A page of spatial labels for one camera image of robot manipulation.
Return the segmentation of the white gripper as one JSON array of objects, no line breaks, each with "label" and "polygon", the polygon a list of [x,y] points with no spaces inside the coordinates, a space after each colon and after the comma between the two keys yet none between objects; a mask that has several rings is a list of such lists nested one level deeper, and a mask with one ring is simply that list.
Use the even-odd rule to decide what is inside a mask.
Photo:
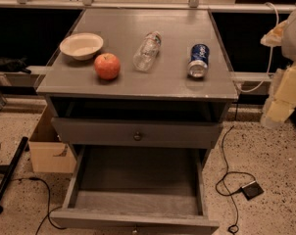
[{"label": "white gripper", "polygon": [[[261,38],[268,47],[281,46],[282,55],[296,62],[296,8],[286,21],[277,24]],[[286,70],[278,69],[273,76],[269,98],[263,106],[261,125],[275,128],[293,114],[296,109],[296,63]]]}]

